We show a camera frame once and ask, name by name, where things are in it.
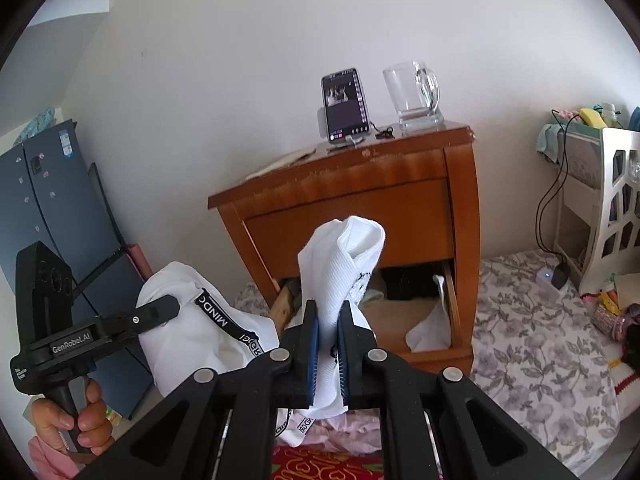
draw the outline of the smartphone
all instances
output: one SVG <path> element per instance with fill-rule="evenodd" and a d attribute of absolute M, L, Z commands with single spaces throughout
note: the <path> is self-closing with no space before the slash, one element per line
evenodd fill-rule
<path fill-rule="evenodd" d="M 322 98 L 330 143 L 343 144 L 347 136 L 369 135 L 367 105 L 355 68 L 324 76 Z"/>

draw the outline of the wooden nightstand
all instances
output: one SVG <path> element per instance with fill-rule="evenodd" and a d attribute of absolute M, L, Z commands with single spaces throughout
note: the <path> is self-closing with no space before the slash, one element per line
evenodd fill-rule
<path fill-rule="evenodd" d="M 417 368 L 457 366 L 468 374 L 480 262 L 474 139 L 468 126 L 446 123 L 396 139 L 372 135 L 331 153 L 320 144 L 304 160 L 210 196 L 209 208 L 218 208 L 270 305 L 279 283 L 299 275 L 298 252 L 313 231 L 334 218 L 358 215 L 385 228 L 378 267 L 443 262 L 451 348 L 411 353 L 402 339 L 392 350 Z"/>

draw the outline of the silver rivet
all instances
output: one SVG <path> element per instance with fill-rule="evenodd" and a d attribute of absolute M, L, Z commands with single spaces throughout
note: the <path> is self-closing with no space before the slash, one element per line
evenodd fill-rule
<path fill-rule="evenodd" d="M 200 384 L 210 383 L 215 376 L 210 368 L 201 368 L 194 373 L 193 380 Z"/>
<path fill-rule="evenodd" d="M 386 359 L 386 352 L 382 348 L 373 348 L 367 354 L 369 359 L 377 363 L 381 363 Z"/>
<path fill-rule="evenodd" d="M 274 348 L 269 352 L 269 357 L 274 361 L 286 361 L 289 359 L 289 350 L 286 348 Z"/>
<path fill-rule="evenodd" d="M 462 377 L 464 377 L 462 370 L 453 366 L 445 368 L 442 375 L 450 383 L 459 383 L 462 380 Z"/>

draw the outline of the hand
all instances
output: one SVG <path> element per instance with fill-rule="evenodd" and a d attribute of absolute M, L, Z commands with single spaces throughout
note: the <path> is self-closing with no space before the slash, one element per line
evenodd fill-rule
<path fill-rule="evenodd" d="M 113 427 L 106 417 L 107 405 L 102 400 L 100 384 L 89 382 L 86 400 L 88 406 L 78 416 L 78 428 L 82 431 L 78 436 L 78 444 L 91 448 L 94 455 L 101 455 L 114 443 L 114 439 L 111 436 Z M 68 454 L 58 430 L 71 430 L 74 426 L 73 417 L 52 400 L 44 398 L 31 405 L 31 416 L 38 436 L 53 449 Z"/>

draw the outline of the yellow sponge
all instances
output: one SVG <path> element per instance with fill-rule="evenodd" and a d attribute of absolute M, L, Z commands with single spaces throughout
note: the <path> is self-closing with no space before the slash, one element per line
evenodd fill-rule
<path fill-rule="evenodd" d="M 583 108 L 580 110 L 580 117 L 585 123 L 593 128 L 607 128 L 607 124 L 602 120 L 602 117 L 596 110 Z"/>

